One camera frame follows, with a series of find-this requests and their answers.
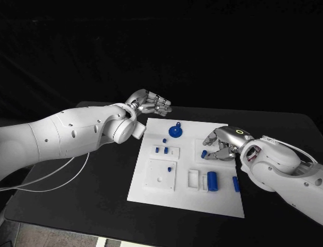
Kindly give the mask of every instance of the small blue part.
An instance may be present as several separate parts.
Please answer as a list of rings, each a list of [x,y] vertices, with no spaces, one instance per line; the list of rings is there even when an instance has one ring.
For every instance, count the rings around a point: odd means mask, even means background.
[[[202,151],[201,158],[205,158],[206,154],[208,154],[208,151],[206,151],[206,150],[204,150],[204,151]]]
[[[176,123],[176,126],[172,126],[169,129],[169,135],[173,138],[178,138],[182,136],[182,124],[180,122]]]
[[[208,172],[208,190],[218,191],[217,173],[214,171]]]
[[[238,184],[237,177],[234,177],[234,189],[235,189],[235,192],[240,192],[240,184]]]

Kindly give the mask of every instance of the black table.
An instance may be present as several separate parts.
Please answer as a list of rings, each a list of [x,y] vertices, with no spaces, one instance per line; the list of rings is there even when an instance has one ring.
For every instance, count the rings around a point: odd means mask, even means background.
[[[78,107],[110,103],[81,102]],[[143,114],[139,121],[162,118]],[[302,114],[173,107],[166,118],[227,123],[250,131],[255,138],[277,138],[302,148],[323,164],[323,136]],[[323,246],[323,226],[303,215],[274,192],[237,173],[245,219],[129,202],[127,195],[142,140],[104,145],[90,155],[84,171],[62,188],[32,193],[19,191],[6,209],[6,219],[61,230],[156,246],[277,245]],[[81,169],[85,155],[75,158],[52,177],[29,189],[54,188]],[[31,181],[51,173],[67,160],[39,163]]]

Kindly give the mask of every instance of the gray floor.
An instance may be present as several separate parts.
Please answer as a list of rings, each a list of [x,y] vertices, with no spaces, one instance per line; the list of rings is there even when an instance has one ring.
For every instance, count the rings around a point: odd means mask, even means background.
[[[98,238],[41,226],[5,221],[0,227],[0,247],[95,247]],[[120,247],[108,239],[105,247]]]

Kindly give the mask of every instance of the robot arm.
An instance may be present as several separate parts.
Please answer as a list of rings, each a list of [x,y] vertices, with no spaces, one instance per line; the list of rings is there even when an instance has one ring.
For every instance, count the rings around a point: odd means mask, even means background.
[[[107,143],[123,143],[131,135],[139,139],[146,127],[137,115],[165,116],[169,106],[160,96],[139,90],[126,104],[68,109],[36,122],[0,127],[0,180],[41,161],[81,156]]]
[[[240,153],[241,170],[264,190],[277,192],[286,202],[323,225],[323,165],[300,149],[264,136],[254,139],[237,127],[224,126],[211,133],[204,145],[224,143],[224,153],[211,153],[205,159],[224,160]],[[294,148],[312,160],[300,160]]]

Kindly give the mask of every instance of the black backdrop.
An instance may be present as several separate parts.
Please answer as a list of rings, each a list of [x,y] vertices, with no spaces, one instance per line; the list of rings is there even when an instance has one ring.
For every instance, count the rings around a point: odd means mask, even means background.
[[[323,1],[0,1],[0,117],[142,88],[178,106],[303,113],[323,133]]]

